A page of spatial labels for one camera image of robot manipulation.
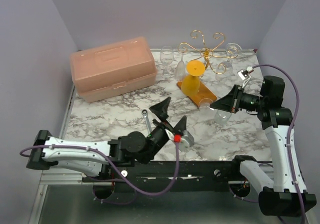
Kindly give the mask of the short clear goblet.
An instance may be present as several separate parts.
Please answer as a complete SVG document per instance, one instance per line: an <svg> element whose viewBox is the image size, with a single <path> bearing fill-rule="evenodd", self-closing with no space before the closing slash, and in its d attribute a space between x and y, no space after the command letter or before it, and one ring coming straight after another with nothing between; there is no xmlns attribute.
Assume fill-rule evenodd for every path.
<svg viewBox="0 0 320 224"><path fill-rule="evenodd" d="M215 113L214 121L219 125L225 125L230 119L231 115L232 114L230 112L218 110Z"/></svg>

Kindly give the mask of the yellow plastic wine glass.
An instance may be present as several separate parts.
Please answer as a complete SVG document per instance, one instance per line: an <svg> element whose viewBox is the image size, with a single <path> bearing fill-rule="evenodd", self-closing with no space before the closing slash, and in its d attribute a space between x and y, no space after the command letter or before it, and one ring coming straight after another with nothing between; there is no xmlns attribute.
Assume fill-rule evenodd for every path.
<svg viewBox="0 0 320 224"><path fill-rule="evenodd" d="M188 76L186 76L181 84L181 91L186 96L194 96L198 93L200 86L200 76L202 76L205 72L205 66L202 62L198 60L190 61L186 70Z"/></svg>

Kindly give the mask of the ribbed clear champagne flute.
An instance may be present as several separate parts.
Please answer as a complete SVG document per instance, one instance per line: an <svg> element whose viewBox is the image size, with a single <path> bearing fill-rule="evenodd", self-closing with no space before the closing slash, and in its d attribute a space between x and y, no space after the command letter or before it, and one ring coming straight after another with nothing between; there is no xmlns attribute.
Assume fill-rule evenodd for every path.
<svg viewBox="0 0 320 224"><path fill-rule="evenodd" d="M186 75L186 67L185 67L185 62L183 60L184 54L182 53L181 54L181 59L180 61L178 62L177 66L176 66L176 69L175 69L175 74L174 74L174 78L177 82L181 82L183 81L185 75Z"/></svg>

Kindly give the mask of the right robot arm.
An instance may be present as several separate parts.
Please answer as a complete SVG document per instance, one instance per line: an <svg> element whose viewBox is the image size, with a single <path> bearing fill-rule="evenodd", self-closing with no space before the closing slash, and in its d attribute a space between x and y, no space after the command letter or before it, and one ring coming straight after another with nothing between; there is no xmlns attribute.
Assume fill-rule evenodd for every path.
<svg viewBox="0 0 320 224"><path fill-rule="evenodd" d="M295 154L294 130L290 130L292 112L282 107L285 82L282 78L265 76L260 95L245 93L239 85L224 97L210 105L211 108L229 113L242 109L254 111L261 121L270 146L273 165L271 179L249 156L235 156L230 175L241 180L244 177L258 193L258 204L265 216L300 217L316 203L314 194L307 191L299 173Z"/></svg>

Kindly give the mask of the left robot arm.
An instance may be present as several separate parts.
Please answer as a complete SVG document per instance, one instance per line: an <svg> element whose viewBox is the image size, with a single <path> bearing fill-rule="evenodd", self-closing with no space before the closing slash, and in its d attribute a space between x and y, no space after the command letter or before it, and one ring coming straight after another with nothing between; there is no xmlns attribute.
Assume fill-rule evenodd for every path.
<svg viewBox="0 0 320 224"><path fill-rule="evenodd" d="M136 162L148 164L168 142L180 150L191 146L188 140L187 117L183 116L175 126L168 121L171 98L155 104L149 110L156 115L155 128L148 135L133 131L125 136L100 142L67 141L56 138L47 130L40 130L27 155L26 167L31 170L49 170L60 167L96 177L104 182L111 170L106 165L125 168Z"/></svg>

